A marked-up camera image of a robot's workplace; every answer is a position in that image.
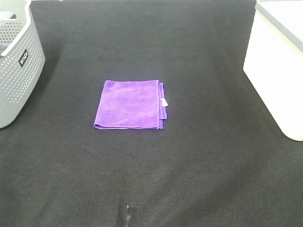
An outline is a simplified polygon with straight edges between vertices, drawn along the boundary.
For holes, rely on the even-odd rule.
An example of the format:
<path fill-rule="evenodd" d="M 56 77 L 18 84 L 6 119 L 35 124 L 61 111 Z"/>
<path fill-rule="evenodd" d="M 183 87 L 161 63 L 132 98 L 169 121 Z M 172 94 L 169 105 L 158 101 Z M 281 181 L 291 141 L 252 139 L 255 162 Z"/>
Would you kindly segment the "purple microfiber towel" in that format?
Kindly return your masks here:
<path fill-rule="evenodd" d="M 96 129 L 163 129 L 167 119 L 164 84 L 159 80 L 104 83 Z"/>

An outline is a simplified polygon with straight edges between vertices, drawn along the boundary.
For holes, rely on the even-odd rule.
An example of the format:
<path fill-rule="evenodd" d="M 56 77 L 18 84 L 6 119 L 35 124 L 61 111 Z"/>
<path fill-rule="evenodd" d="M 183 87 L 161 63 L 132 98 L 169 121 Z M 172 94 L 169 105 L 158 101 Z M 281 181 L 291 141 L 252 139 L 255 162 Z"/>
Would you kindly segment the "white plastic storage box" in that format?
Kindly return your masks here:
<path fill-rule="evenodd" d="M 282 133 L 303 139 L 303 2 L 258 0 L 243 70 Z"/>

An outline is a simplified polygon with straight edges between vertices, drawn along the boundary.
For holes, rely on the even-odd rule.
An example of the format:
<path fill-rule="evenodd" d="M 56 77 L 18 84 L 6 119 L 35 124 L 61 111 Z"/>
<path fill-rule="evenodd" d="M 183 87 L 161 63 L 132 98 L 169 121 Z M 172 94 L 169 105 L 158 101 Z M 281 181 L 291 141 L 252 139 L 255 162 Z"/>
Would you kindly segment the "grey perforated plastic basket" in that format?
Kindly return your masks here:
<path fill-rule="evenodd" d="M 0 2 L 0 126 L 11 124 L 31 95 L 45 55 L 29 0 Z"/>

